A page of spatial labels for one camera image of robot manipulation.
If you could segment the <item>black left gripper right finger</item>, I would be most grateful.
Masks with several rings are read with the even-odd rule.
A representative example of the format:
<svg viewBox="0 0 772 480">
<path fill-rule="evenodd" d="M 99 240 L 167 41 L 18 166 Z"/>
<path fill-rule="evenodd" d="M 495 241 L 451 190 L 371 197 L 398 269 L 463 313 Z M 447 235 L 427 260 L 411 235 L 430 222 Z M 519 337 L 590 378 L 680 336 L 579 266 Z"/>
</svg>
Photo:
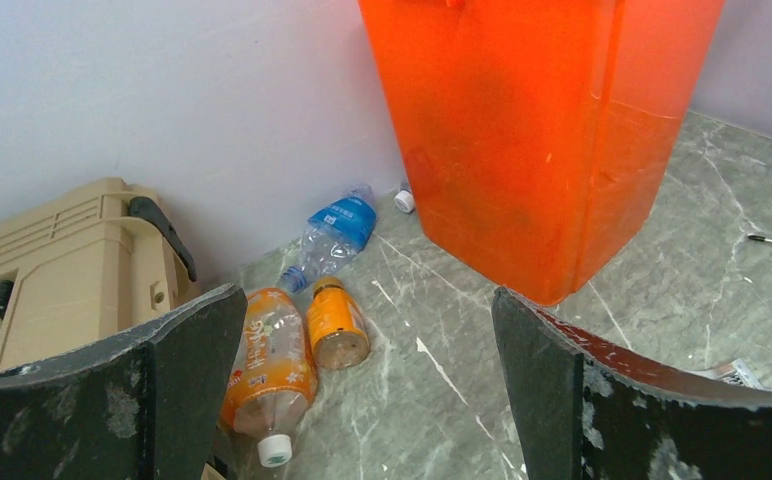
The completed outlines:
<svg viewBox="0 0 772 480">
<path fill-rule="evenodd" d="M 772 391 L 643 357 L 512 290 L 491 316 L 532 479 L 772 479 Z"/>
</svg>

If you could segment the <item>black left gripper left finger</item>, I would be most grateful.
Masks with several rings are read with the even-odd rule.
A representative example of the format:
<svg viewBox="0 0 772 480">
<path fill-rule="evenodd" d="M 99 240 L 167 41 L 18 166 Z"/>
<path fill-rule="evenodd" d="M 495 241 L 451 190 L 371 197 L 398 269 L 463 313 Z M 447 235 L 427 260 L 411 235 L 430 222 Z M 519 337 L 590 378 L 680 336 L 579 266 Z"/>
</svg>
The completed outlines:
<svg viewBox="0 0 772 480">
<path fill-rule="evenodd" d="M 248 301 L 225 284 L 0 374 L 0 479 L 198 479 Z"/>
</svg>

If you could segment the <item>clear bottle blue label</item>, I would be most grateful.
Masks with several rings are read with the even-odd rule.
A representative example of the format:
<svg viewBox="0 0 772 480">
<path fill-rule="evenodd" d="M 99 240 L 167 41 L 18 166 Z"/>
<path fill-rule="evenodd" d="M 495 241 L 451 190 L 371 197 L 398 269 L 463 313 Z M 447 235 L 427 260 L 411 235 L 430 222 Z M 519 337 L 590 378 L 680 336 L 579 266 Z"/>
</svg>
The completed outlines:
<svg viewBox="0 0 772 480">
<path fill-rule="evenodd" d="M 367 245 L 377 223 L 375 197 L 368 184 L 351 187 L 307 220 L 296 264 L 280 276 L 280 284 L 296 294 L 317 280 L 333 276 Z"/>
</svg>

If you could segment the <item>small orange juice bottle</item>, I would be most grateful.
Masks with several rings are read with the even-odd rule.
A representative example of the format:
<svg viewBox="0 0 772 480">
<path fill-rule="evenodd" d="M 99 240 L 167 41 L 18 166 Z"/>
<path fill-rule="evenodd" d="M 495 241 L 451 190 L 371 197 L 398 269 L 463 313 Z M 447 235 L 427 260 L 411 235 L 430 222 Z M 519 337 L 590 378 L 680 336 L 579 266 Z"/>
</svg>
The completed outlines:
<svg viewBox="0 0 772 480">
<path fill-rule="evenodd" d="M 311 350 L 320 368 L 343 370 L 368 357 L 364 317 L 337 277 L 325 276 L 315 282 L 306 320 Z"/>
</svg>

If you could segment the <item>large orange label bottle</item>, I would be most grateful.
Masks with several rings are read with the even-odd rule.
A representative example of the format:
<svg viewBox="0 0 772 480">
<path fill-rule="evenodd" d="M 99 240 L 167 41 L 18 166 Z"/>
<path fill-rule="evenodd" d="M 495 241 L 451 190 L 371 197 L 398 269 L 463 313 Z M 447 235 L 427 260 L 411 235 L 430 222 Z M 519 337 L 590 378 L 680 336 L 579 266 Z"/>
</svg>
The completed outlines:
<svg viewBox="0 0 772 480">
<path fill-rule="evenodd" d="M 293 456 L 292 434 L 315 400 L 318 376 L 290 297 L 271 287 L 253 292 L 247 302 L 220 419 L 255 440 L 260 464 L 275 468 Z"/>
</svg>

